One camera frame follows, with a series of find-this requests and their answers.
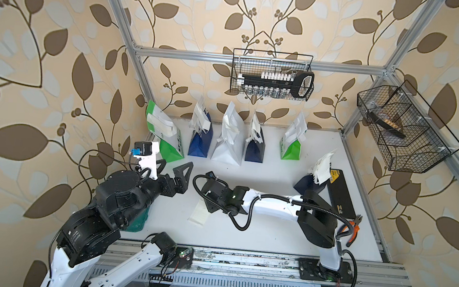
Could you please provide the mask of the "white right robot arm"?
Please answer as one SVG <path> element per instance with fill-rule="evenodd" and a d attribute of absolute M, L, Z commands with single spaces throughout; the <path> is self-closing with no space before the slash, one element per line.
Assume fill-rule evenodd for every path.
<path fill-rule="evenodd" d="M 331 271 L 341 268 L 347 251 L 340 240 L 351 236 L 354 227 L 318 193 L 308 190 L 301 196 L 279 196 L 245 186 L 230 188 L 213 172 L 196 175 L 192 184 L 208 212 L 223 212 L 237 230 L 248 230 L 255 214 L 294 221 L 308 242 L 319 248 L 319 265 Z"/>

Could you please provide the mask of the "white paper bag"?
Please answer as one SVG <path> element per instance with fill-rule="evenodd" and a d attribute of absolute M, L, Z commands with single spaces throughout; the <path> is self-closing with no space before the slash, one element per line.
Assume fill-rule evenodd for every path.
<path fill-rule="evenodd" d="M 221 135 L 216 141 L 216 145 L 212 154 L 212 161 L 218 161 L 230 165 L 241 165 L 243 161 L 243 153 L 246 144 L 246 126 L 243 119 L 236 111 L 235 103 L 230 102 L 225 114 L 231 114 L 235 117 L 238 127 L 238 134 L 225 135 L 221 128 Z"/>

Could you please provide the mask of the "small green paper bag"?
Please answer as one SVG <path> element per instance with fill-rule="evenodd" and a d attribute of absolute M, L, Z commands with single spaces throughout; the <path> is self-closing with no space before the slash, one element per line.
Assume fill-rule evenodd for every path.
<path fill-rule="evenodd" d="M 280 158 L 282 160 L 300 160 L 301 142 L 305 141 L 307 128 L 305 115 L 301 111 L 280 140 Z"/>

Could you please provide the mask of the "navy blue paper bag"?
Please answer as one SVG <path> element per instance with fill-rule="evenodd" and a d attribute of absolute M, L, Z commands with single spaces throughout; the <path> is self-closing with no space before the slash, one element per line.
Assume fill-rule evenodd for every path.
<path fill-rule="evenodd" d="M 300 194 L 300 195 L 305 195 L 305 193 L 310 190 L 313 192 L 321 193 L 329 180 L 324 181 L 321 184 L 318 184 L 315 182 L 315 176 L 308 174 L 303 176 L 294 186 L 293 188 Z"/>

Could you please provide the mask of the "small blue paper bag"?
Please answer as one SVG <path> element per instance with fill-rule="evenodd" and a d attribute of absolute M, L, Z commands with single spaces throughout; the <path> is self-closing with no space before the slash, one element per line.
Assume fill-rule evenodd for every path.
<path fill-rule="evenodd" d="M 190 140 L 188 155 L 195 157 L 207 158 L 214 135 L 213 125 L 211 122 L 211 116 L 206 112 L 206 122 L 209 122 L 209 130 L 203 129 L 200 120 L 195 117 L 195 123 L 193 127 L 193 134 Z"/>

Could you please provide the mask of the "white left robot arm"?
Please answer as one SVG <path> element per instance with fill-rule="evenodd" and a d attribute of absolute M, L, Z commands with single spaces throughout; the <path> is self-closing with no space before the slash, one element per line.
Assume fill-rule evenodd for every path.
<path fill-rule="evenodd" d="M 162 266 L 158 277 L 166 279 L 168 269 L 189 262 L 193 249 L 181 249 L 165 232 L 145 239 L 141 250 L 97 277 L 90 277 L 95 264 L 108 247 L 121 237 L 136 218 L 159 196 L 173 197 L 188 189 L 193 163 L 176 167 L 174 177 L 162 174 L 166 161 L 155 168 L 137 168 L 113 173 L 98 185 L 96 195 L 82 210 L 71 215 L 53 239 L 49 269 L 40 287 L 126 287 L 141 274 Z"/>

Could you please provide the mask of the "large green white bag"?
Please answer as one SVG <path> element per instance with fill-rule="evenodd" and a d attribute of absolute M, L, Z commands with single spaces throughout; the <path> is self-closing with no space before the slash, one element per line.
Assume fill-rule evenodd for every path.
<path fill-rule="evenodd" d="M 173 120 L 152 100 L 148 102 L 146 116 L 148 130 L 160 140 L 161 157 L 170 163 L 182 160 L 182 136 Z"/>

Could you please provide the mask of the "dark navy small bag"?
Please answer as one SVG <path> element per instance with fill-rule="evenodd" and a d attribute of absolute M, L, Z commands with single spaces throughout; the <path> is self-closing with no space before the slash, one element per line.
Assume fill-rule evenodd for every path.
<path fill-rule="evenodd" d="M 266 145 L 264 140 L 263 143 L 260 144 L 257 144 L 254 141 L 247 143 L 244 160 L 247 162 L 263 163 L 265 147 Z"/>

